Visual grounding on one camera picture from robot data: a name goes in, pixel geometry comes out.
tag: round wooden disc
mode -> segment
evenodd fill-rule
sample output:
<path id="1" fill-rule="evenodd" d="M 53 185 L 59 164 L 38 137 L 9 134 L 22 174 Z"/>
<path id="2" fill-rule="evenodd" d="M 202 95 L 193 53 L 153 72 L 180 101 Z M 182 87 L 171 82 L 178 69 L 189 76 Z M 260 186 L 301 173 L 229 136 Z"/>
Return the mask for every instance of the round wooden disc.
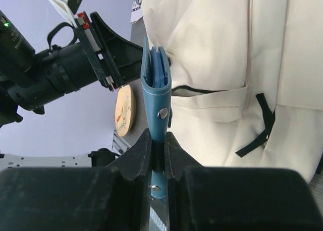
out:
<path id="1" fill-rule="evenodd" d="M 115 123 L 119 137 L 127 135 L 131 129 L 136 115 L 136 102 L 133 91 L 129 85 L 122 87 L 118 91 Z"/>

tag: black plastic bracket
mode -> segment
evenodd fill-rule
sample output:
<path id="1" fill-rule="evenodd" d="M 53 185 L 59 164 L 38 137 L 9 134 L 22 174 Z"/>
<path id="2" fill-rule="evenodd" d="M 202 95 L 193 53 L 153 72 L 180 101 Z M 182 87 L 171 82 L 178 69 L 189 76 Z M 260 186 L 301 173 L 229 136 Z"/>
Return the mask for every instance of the black plastic bracket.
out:
<path id="1" fill-rule="evenodd" d="M 168 132 L 164 144 L 165 178 L 167 188 L 166 211 L 167 229 L 180 230 L 181 210 L 180 179 L 187 167 L 203 167 L 181 148 L 173 133 Z"/>
<path id="2" fill-rule="evenodd" d="M 107 65 L 106 74 L 121 87 L 140 78 L 142 47 L 125 40 L 114 32 L 99 16 L 91 15 L 92 26 L 102 44 L 102 55 Z"/>
<path id="3" fill-rule="evenodd" d="M 89 19 L 86 15 L 85 12 L 84 13 L 84 17 L 86 18 L 86 20 L 89 22 Z M 78 19 L 75 19 L 75 22 L 76 22 L 76 25 L 77 27 L 74 29 L 78 39 L 80 40 L 80 43 L 82 45 L 82 48 L 93 68 L 93 71 L 97 77 L 97 79 L 100 81 L 101 85 L 105 88 L 108 88 L 110 91 L 113 91 L 113 87 L 107 82 L 106 78 L 107 75 L 106 72 L 103 70 L 103 66 L 101 65 L 100 63 L 100 60 L 97 56 L 98 52 L 95 52 L 92 45 L 91 45 L 91 42 L 90 40 L 88 39 L 88 36 L 86 35 L 83 27 L 80 25 Z M 96 36 L 96 33 L 95 31 L 90 27 L 89 28 L 95 42 L 98 44 L 98 47 L 99 48 L 102 48 L 102 46 L 99 44 L 99 40 Z"/>
<path id="4" fill-rule="evenodd" d="M 106 148 L 99 149 L 98 151 L 92 151 L 88 154 L 88 157 L 92 160 L 92 167 L 107 166 L 115 161 L 117 154 L 111 152 Z"/>

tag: blue leather wallet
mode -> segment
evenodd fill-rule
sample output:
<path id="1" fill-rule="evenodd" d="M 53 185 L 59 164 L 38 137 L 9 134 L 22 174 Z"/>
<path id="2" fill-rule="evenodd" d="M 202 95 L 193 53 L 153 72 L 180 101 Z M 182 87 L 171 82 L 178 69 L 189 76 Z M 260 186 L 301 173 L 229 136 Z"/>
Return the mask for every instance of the blue leather wallet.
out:
<path id="1" fill-rule="evenodd" d="M 149 50 L 145 39 L 141 66 L 141 82 L 145 102 L 147 122 L 157 155 L 164 159 L 164 140 L 170 127 L 172 110 L 171 71 L 165 50 L 153 47 Z M 162 199 L 166 196 L 164 171 L 153 171 L 151 178 L 151 195 Z"/>

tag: white wall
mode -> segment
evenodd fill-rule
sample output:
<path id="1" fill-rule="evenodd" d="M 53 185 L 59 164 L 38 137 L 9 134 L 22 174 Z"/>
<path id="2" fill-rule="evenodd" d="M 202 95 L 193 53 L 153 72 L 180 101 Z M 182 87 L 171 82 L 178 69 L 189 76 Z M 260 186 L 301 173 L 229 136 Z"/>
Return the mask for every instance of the white wall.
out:
<path id="1" fill-rule="evenodd" d="M 97 11 L 117 33 L 130 39 L 132 0 L 83 0 L 79 11 Z M 0 9 L 36 51 L 46 49 L 48 32 L 63 18 L 47 0 L 0 0 Z M 68 29 L 53 43 L 66 45 Z M 45 106 L 45 115 L 19 109 L 24 120 L 0 129 L 0 152 L 24 156 L 63 156 L 111 149 L 116 93 L 93 83 Z"/>

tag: black zipper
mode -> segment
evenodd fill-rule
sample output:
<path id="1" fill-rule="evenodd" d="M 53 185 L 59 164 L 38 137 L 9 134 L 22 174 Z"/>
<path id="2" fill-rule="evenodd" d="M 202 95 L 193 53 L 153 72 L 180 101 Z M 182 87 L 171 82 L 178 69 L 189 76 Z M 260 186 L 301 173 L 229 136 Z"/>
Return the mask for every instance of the black zipper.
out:
<path id="1" fill-rule="evenodd" d="M 172 93 L 174 91 L 176 91 L 176 90 L 179 90 L 179 89 L 185 89 L 185 90 L 188 90 L 188 91 L 198 92 L 198 93 L 203 93 L 203 94 L 209 94 L 209 93 L 219 92 L 219 91 L 210 91 L 210 90 L 195 89 L 195 88 L 192 88 L 190 86 L 183 85 L 183 86 L 177 86 L 177 87 L 173 88 L 172 89 Z"/>

